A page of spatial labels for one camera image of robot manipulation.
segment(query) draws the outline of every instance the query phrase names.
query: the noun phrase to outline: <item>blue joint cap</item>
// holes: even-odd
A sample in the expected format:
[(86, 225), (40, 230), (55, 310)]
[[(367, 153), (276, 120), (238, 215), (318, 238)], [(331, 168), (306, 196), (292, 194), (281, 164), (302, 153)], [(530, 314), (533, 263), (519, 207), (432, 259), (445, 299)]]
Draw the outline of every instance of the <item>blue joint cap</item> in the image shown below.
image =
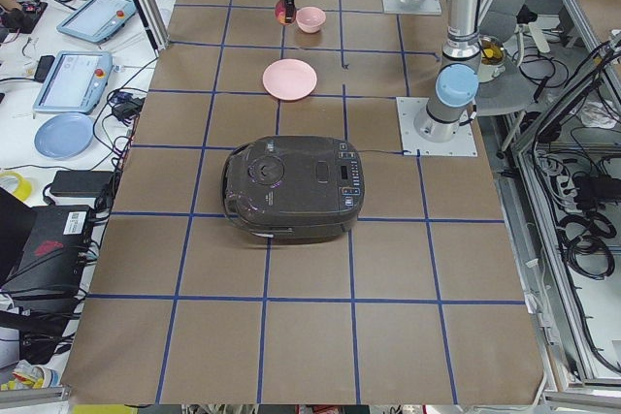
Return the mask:
[(436, 93), (449, 107), (465, 107), (476, 95), (478, 77), (466, 65), (455, 63), (444, 68), (436, 80)]

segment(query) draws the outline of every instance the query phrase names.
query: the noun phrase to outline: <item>person's arm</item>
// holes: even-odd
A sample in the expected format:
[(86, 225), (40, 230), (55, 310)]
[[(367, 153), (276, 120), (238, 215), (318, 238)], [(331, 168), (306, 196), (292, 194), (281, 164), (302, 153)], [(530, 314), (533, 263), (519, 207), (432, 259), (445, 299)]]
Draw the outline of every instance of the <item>person's arm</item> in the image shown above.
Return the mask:
[(21, 10), (21, 5), (19, 5), (19, 2), (17, 2), (17, 0), (0, 0), (0, 7), (9, 12), (12, 9)]

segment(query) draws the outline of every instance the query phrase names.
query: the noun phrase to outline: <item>yellow tape roll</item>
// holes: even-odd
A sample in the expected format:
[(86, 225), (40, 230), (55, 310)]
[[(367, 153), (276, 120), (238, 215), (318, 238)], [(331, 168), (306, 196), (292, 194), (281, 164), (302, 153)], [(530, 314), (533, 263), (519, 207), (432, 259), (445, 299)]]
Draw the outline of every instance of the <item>yellow tape roll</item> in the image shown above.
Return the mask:
[(0, 188), (24, 202), (32, 192), (32, 184), (16, 172), (0, 172)]

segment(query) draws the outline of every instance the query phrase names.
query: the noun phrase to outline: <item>white mounting plate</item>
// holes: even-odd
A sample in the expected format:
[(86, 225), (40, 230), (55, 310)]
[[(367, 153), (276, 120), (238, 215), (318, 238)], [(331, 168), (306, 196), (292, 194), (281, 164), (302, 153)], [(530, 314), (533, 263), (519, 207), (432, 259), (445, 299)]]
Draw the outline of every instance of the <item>white mounting plate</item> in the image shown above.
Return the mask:
[(442, 14), (440, 0), (411, 0), (403, 3), (399, 0), (382, 0), (387, 14), (434, 15)]
[[(414, 118), (425, 108), (426, 97), (398, 97), (397, 112), (401, 130), (401, 146), (409, 151), (406, 155), (445, 155), (450, 157), (476, 157), (473, 130), (470, 125), (460, 126), (452, 140), (446, 143), (434, 143), (418, 134), (414, 128)], [(464, 111), (461, 120), (466, 121), (468, 114)]]

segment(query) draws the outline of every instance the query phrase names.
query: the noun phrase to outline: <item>pink plate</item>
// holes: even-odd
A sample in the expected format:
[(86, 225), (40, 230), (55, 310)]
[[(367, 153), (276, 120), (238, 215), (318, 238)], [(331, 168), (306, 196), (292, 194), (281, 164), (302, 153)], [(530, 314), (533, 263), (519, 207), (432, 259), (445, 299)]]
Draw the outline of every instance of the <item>pink plate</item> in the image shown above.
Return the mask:
[(263, 72), (265, 89), (283, 101), (297, 101), (308, 96), (317, 85), (317, 73), (302, 60), (284, 58)]

